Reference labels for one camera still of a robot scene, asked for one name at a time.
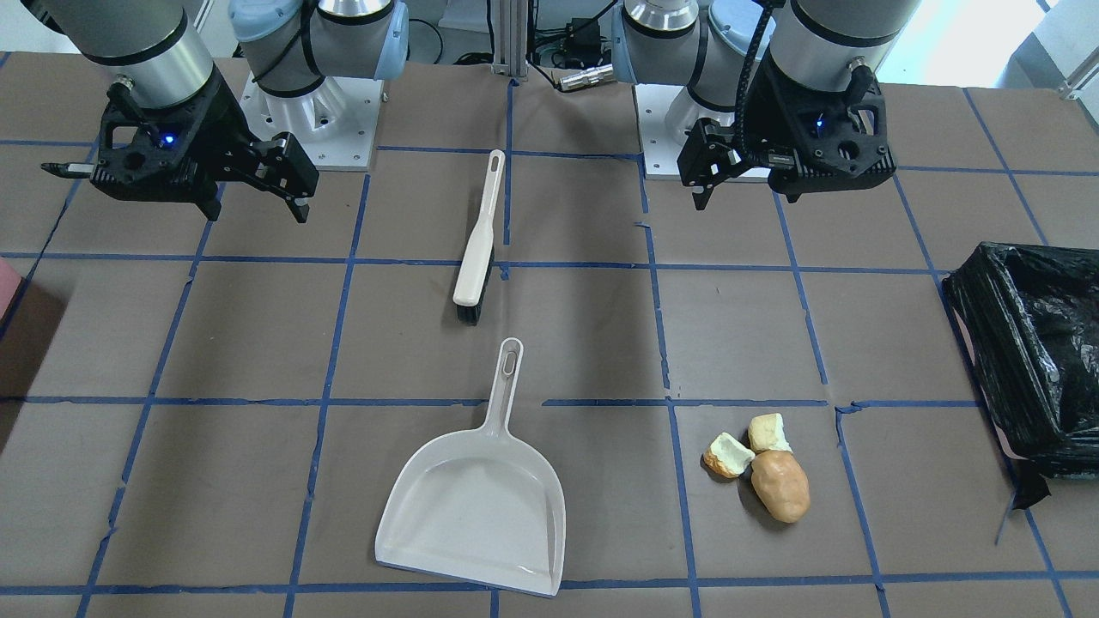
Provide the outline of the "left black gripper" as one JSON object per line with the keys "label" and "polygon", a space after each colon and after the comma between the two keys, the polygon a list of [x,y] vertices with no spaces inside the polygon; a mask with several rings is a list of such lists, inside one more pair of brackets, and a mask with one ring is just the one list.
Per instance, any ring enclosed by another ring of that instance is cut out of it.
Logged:
{"label": "left black gripper", "polygon": [[767,184],[789,201],[804,194],[867,191],[891,179],[882,88],[862,59],[841,70],[840,90],[817,91],[764,58],[746,93],[743,141],[732,128],[698,118],[688,130],[677,169],[703,211],[713,188],[747,173],[769,170]]}

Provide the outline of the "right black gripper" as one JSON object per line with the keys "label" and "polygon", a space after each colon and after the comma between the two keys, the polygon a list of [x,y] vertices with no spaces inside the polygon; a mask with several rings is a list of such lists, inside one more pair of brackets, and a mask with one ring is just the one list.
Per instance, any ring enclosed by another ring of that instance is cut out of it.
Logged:
{"label": "right black gripper", "polygon": [[43,163],[43,172],[90,179],[122,201],[193,203],[209,220],[221,212],[217,184],[243,181],[278,196],[295,221],[307,222],[319,183],[313,161],[292,133],[255,142],[222,74],[164,109],[138,106],[135,82],[123,75],[107,88],[107,98],[95,164]]}

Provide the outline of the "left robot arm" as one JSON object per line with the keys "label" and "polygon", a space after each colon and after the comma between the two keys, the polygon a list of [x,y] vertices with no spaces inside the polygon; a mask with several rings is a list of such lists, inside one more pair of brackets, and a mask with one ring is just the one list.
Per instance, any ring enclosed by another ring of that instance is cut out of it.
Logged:
{"label": "left robot arm", "polygon": [[731,1],[620,1],[620,82],[682,86],[706,110],[684,133],[680,183],[695,208],[719,184],[766,169],[773,192],[868,191],[896,161],[877,67],[915,1],[762,1],[744,51]]}

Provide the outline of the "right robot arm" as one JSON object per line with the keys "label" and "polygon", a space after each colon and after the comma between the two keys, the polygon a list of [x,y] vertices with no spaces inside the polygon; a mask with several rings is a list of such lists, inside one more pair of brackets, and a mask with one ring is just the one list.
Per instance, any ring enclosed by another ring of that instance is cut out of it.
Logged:
{"label": "right robot arm", "polygon": [[209,221],[217,185],[278,196],[307,221],[319,172],[306,144],[349,128],[337,79],[392,81],[409,54],[402,1],[232,1],[227,16],[275,126],[256,136],[177,1],[27,1],[106,68],[106,111],[90,163],[46,163],[121,201],[192,203]]}

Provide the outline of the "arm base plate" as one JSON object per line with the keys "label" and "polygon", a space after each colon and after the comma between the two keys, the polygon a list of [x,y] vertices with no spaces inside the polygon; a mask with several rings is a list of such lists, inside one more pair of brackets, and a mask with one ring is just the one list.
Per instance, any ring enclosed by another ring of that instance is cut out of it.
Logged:
{"label": "arm base plate", "polygon": [[247,82],[240,104],[264,140],[295,134],[319,172],[367,173],[387,82],[329,77],[313,93],[278,98]]}
{"label": "arm base plate", "polygon": [[637,129],[648,180],[679,181],[677,157],[698,118],[732,125],[733,113],[714,111],[693,101],[687,88],[658,82],[635,85]]}

